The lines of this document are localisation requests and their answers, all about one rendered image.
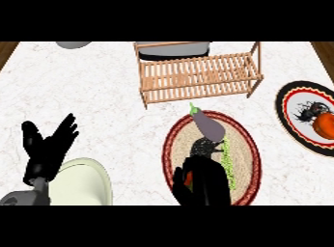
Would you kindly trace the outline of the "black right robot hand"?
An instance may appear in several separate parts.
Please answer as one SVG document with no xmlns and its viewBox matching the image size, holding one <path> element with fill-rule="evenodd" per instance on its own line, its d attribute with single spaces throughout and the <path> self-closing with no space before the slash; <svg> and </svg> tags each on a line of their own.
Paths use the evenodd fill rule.
<svg viewBox="0 0 334 247">
<path fill-rule="evenodd" d="M 229 180 L 219 162 L 188 157 L 173 175 L 173 195 L 182 206 L 231 206 Z"/>
</svg>

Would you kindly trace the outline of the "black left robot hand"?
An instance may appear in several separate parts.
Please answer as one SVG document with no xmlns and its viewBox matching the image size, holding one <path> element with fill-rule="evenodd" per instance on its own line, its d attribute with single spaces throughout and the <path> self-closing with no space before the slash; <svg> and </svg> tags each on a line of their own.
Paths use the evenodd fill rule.
<svg viewBox="0 0 334 247">
<path fill-rule="evenodd" d="M 23 182 L 33 185 L 38 178 L 52 181 L 60 172 L 66 154 L 79 136 L 76 117 L 69 114 L 55 133 L 43 137 L 36 124 L 26 121 L 21 124 L 23 147 L 29 162 Z"/>
</svg>

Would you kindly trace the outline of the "round woven red-rimmed placemat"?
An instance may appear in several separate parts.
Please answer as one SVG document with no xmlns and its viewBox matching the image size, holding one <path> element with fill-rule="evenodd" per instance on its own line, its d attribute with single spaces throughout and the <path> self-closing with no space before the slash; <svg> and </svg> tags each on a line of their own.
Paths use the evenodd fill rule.
<svg viewBox="0 0 334 247">
<path fill-rule="evenodd" d="M 231 173 L 235 188 L 229 191 L 231 203 L 249 206 L 254 201 L 262 183 L 262 158 L 253 137 L 240 122 L 216 111 L 204 111 L 207 117 L 226 129 L 229 140 Z M 173 175 L 190 157 L 194 142 L 203 137 L 191 115 L 175 123 L 163 145 L 161 163 L 169 187 L 173 187 Z"/>
</svg>

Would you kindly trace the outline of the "oval black red-rimmed placemat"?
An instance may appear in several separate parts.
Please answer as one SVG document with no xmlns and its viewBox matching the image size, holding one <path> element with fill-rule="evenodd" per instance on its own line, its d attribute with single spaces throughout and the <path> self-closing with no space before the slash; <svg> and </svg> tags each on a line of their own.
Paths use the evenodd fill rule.
<svg viewBox="0 0 334 247">
<path fill-rule="evenodd" d="M 325 139 L 313 129 L 315 105 L 316 111 L 334 115 L 334 91 L 318 83 L 294 81 L 278 91 L 275 110 L 287 132 L 311 151 L 334 157 L 334 139 Z"/>
</svg>

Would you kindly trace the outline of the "orange-red tomato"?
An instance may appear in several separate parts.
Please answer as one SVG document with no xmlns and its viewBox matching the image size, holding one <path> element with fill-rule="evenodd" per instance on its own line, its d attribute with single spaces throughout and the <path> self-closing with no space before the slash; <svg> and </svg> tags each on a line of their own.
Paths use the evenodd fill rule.
<svg viewBox="0 0 334 247">
<path fill-rule="evenodd" d="M 328 140 L 334 140 L 334 114 L 322 113 L 313 121 L 315 133 Z"/>
</svg>

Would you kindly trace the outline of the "wooden tiered shelf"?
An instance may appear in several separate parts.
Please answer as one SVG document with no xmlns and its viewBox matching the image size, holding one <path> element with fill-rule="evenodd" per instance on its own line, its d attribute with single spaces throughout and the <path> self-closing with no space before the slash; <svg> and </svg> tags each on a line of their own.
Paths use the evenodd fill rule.
<svg viewBox="0 0 334 247">
<path fill-rule="evenodd" d="M 176 100 L 247 94 L 263 79 L 262 43 L 244 53 L 144 62 L 138 59 L 145 105 Z"/>
</svg>

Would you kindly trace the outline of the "pale green bowl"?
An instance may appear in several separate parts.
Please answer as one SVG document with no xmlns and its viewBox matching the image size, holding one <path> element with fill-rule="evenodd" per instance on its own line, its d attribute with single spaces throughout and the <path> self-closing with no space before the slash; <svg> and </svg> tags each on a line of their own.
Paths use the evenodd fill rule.
<svg viewBox="0 0 334 247">
<path fill-rule="evenodd" d="M 49 183 L 52 206 L 111 206 L 113 190 L 104 165 L 92 158 L 64 163 Z"/>
</svg>

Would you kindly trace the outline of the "purple eggplant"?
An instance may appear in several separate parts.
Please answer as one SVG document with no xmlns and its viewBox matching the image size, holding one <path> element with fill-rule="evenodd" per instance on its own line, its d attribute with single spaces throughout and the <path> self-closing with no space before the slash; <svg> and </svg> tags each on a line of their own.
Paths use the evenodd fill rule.
<svg viewBox="0 0 334 247">
<path fill-rule="evenodd" d="M 223 126 L 203 113 L 203 110 L 194 105 L 190 106 L 190 114 L 204 137 L 212 142 L 222 142 L 226 136 Z"/>
</svg>

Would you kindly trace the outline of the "grey round object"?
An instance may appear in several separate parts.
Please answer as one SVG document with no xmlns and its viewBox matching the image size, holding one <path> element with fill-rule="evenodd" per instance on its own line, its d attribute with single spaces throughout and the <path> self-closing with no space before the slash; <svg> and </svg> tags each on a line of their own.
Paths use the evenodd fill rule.
<svg viewBox="0 0 334 247">
<path fill-rule="evenodd" d="M 57 44 L 64 49 L 77 49 L 91 44 L 91 41 L 57 41 Z"/>
</svg>

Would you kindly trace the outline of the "grey and black pot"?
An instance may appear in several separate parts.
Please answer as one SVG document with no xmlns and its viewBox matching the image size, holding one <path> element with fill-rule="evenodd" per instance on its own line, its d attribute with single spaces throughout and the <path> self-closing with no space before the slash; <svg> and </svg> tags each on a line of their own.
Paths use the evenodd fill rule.
<svg viewBox="0 0 334 247">
<path fill-rule="evenodd" d="M 139 57 L 147 61 L 164 61 L 204 57 L 210 53 L 210 42 L 164 45 L 163 41 L 138 41 Z"/>
</svg>

